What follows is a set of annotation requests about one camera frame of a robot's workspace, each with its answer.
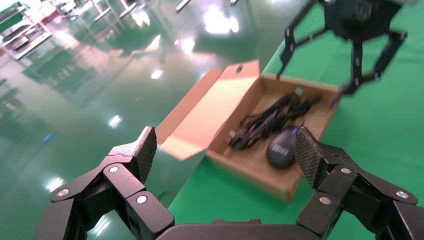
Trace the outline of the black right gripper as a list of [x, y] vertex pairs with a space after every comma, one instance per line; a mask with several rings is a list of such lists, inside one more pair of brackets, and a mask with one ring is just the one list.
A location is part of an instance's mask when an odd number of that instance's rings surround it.
[[[324, 26], [296, 40], [296, 27], [316, 4], [323, 5]], [[408, 36], [407, 32], [390, 31], [391, 21], [401, 7], [391, 0], [307, 0], [284, 30], [284, 49], [279, 55], [281, 67], [276, 78], [280, 79], [296, 48], [331, 30], [336, 36], [353, 41], [350, 78], [329, 104], [330, 107], [336, 106], [344, 96], [353, 95], [361, 85], [380, 79], [389, 66]], [[388, 41], [379, 58], [372, 70], [363, 74], [363, 42], [385, 34]]]

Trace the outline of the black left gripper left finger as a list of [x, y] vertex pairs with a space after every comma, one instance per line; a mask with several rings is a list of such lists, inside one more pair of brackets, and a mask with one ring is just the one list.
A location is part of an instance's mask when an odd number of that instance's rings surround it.
[[145, 186], [156, 150], [155, 129], [147, 126], [137, 140], [113, 147], [97, 167], [56, 188], [35, 239], [85, 240], [112, 211], [136, 239], [157, 239], [175, 219]]

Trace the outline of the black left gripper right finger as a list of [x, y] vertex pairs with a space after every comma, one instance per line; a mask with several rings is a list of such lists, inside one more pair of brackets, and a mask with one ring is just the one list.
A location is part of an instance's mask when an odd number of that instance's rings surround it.
[[421, 240], [424, 209], [408, 190], [362, 169], [342, 149], [307, 128], [295, 135], [295, 160], [315, 193], [296, 224], [326, 240], [342, 213], [355, 216], [377, 240]]

